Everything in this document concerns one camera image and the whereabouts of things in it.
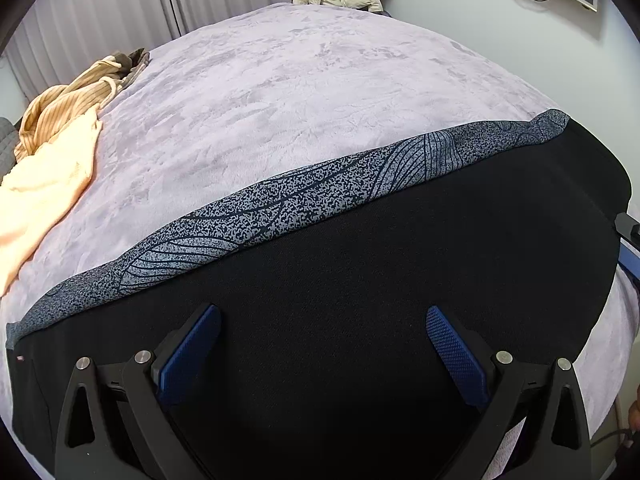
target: blue gripper pad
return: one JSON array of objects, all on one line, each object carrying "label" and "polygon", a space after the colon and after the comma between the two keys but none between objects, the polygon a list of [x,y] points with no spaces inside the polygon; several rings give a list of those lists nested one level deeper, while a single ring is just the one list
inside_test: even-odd
[{"label": "blue gripper pad", "polygon": [[210,305],[178,345],[158,376],[156,397],[161,405],[180,404],[186,398],[220,334],[221,323],[220,310]]},{"label": "blue gripper pad", "polygon": [[625,244],[620,244],[618,263],[628,272],[633,274],[636,277],[636,280],[640,280],[640,258],[638,258]]},{"label": "blue gripper pad", "polygon": [[427,311],[427,335],[465,403],[484,408],[490,400],[484,371],[437,306]]}]

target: blue and black patterned cloth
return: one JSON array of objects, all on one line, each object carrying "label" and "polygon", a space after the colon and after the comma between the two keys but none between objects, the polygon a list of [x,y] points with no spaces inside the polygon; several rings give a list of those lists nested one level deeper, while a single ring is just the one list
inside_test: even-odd
[{"label": "blue and black patterned cloth", "polygon": [[440,177],[500,152],[541,144],[570,118],[551,109],[529,122],[480,121],[289,171],[212,202],[159,229],[122,256],[52,288],[18,323],[21,337],[213,262]]}]

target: metal screw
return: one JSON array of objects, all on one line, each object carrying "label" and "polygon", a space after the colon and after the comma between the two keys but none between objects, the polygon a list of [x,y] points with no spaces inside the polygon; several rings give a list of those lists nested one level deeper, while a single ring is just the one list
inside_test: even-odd
[{"label": "metal screw", "polygon": [[569,361],[569,359],[565,359],[564,357],[561,357],[558,359],[558,366],[562,370],[571,370],[571,361]]},{"label": "metal screw", "polygon": [[78,361],[76,361],[76,368],[78,370],[84,370],[88,367],[89,364],[91,364],[91,359],[89,359],[88,357],[81,357],[78,359]]},{"label": "metal screw", "polygon": [[136,354],[135,360],[138,364],[143,365],[151,359],[151,352],[149,350],[141,350]]},{"label": "metal screw", "polygon": [[513,356],[504,350],[500,350],[496,355],[495,358],[498,359],[499,363],[502,363],[503,365],[508,365],[509,363],[511,363],[513,361]]}]

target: white wall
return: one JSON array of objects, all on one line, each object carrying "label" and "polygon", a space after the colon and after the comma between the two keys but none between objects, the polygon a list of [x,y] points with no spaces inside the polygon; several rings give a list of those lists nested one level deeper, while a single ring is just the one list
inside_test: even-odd
[{"label": "white wall", "polygon": [[382,0],[395,18],[459,41],[556,101],[622,162],[640,202],[640,43],[610,0]]},{"label": "white wall", "polygon": [[0,57],[0,117],[17,123],[27,109],[24,96],[4,56]]}]

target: hand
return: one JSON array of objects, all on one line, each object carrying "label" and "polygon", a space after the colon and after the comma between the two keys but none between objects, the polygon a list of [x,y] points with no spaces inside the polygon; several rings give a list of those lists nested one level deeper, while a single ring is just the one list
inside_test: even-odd
[{"label": "hand", "polygon": [[640,386],[638,386],[638,398],[629,408],[629,428],[631,431],[640,431]]}]

